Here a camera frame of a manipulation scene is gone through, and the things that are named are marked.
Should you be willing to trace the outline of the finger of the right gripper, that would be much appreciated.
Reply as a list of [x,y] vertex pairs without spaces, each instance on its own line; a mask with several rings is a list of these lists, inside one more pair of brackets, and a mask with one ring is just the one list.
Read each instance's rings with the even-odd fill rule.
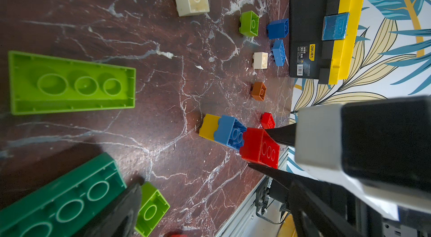
[[317,181],[293,173],[278,170],[266,165],[249,163],[248,167],[270,177],[276,182],[275,188],[271,188],[269,195],[275,200],[288,200],[292,182],[299,182],[313,193],[317,192]]
[[266,132],[278,144],[295,146],[296,123],[284,127],[266,129]]

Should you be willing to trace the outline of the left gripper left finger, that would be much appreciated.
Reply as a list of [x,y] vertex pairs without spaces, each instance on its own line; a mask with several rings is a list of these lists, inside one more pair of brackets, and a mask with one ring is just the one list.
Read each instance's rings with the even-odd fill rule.
[[74,234],[76,237],[129,237],[141,206],[141,185],[134,183]]

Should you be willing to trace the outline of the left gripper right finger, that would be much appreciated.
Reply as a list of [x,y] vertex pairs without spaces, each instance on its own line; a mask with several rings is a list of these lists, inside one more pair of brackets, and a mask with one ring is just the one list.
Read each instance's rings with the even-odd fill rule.
[[299,237],[313,236],[304,222],[305,217],[315,226],[316,232],[322,233],[325,237],[361,236],[345,219],[299,182],[291,183],[288,204]]

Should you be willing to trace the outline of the blue long brick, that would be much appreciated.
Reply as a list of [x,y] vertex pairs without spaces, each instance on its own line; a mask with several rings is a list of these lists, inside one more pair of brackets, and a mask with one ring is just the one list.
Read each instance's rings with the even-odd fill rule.
[[246,130],[247,127],[235,117],[223,115],[218,120],[218,129],[214,133],[214,140],[219,144],[239,151],[244,145],[243,134]]

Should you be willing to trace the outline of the yellow square brick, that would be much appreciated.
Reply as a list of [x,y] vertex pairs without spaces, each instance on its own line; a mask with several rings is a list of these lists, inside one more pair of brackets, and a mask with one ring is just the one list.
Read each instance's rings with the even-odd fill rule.
[[206,114],[199,130],[199,136],[214,142],[214,133],[218,130],[218,121],[220,118],[216,115]]

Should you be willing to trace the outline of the small light green brick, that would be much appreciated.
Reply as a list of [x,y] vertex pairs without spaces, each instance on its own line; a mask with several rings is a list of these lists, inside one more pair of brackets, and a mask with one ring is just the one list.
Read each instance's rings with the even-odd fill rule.
[[239,32],[247,37],[258,36],[259,16],[253,11],[247,11],[240,16]]

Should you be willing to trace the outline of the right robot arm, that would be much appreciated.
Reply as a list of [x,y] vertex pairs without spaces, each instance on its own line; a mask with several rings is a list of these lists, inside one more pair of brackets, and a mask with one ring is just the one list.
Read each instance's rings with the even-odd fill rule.
[[300,109],[269,129],[311,177],[344,187],[384,218],[431,223],[431,98],[412,96]]

